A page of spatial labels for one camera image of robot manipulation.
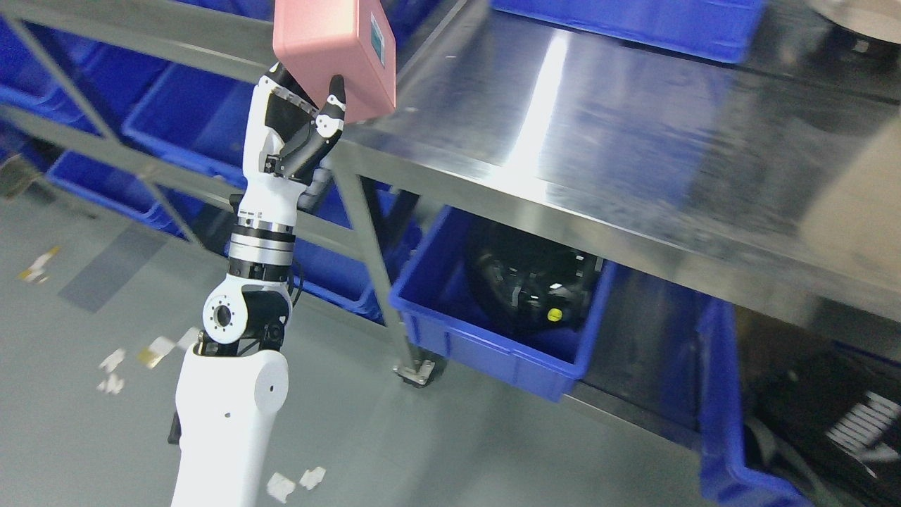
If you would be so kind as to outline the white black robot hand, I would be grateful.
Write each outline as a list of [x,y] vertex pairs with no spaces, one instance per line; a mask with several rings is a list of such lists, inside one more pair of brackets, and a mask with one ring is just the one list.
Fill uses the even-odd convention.
[[320,107],[279,62],[258,78],[244,140],[247,186],[236,209],[239,227],[278,232],[295,227],[297,202],[344,134],[347,107],[341,74],[329,80]]

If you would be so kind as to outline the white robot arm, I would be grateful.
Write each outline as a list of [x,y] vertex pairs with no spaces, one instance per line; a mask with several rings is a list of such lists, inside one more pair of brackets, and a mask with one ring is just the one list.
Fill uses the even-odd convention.
[[256,504],[268,442],[289,394],[281,353],[291,321],[295,220],[239,213],[227,273],[202,307],[176,388],[174,506]]

